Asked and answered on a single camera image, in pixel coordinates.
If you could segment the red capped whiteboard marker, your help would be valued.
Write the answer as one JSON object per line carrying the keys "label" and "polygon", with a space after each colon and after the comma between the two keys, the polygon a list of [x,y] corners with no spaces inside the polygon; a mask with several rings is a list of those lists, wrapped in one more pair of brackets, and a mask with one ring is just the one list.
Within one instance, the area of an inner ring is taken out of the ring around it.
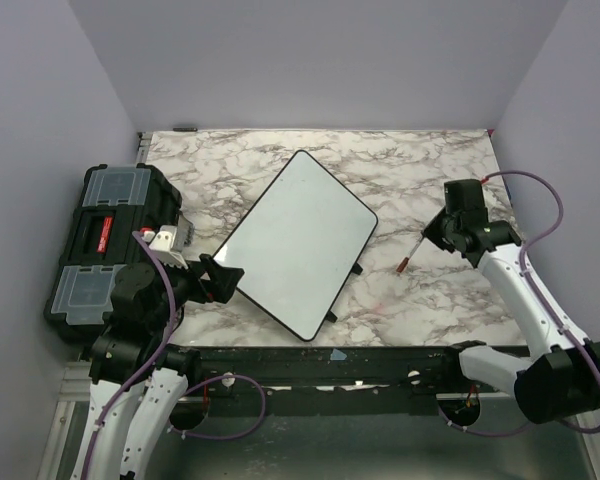
{"label": "red capped whiteboard marker", "polygon": [[420,237],[416,241],[415,245],[411,248],[411,250],[407,253],[407,255],[403,258],[403,260],[401,261],[401,263],[396,268],[396,272],[397,273],[402,273],[402,272],[404,272],[406,270],[407,266],[409,265],[410,260],[413,258],[413,256],[416,254],[416,252],[418,251],[418,249],[422,245],[423,240],[424,240],[424,238]]}

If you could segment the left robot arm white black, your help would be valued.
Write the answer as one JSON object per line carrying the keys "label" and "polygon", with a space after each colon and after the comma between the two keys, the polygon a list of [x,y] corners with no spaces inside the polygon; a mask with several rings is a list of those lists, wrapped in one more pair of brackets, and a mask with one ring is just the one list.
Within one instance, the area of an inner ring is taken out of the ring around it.
{"label": "left robot arm white black", "polygon": [[244,272],[203,254],[186,268],[132,263],[114,277],[113,312],[91,347],[89,412],[75,479],[141,479],[182,395],[202,380],[200,354],[170,344],[188,302],[227,303]]}

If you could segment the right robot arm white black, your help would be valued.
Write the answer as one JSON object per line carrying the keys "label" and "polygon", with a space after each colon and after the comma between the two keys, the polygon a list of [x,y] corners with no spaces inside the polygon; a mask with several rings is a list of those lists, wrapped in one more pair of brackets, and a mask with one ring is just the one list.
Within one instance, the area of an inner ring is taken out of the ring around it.
{"label": "right robot arm white black", "polygon": [[526,341],[526,358],[479,341],[448,347],[440,379],[460,392],[474,382],[513,397],[533,424],[600,409],[600,341],[560,307],[528,258],[527,243],[507,221],[492,221],[477,179],[449,181],[444,205],[422,234],[457,252],[498,292]]}

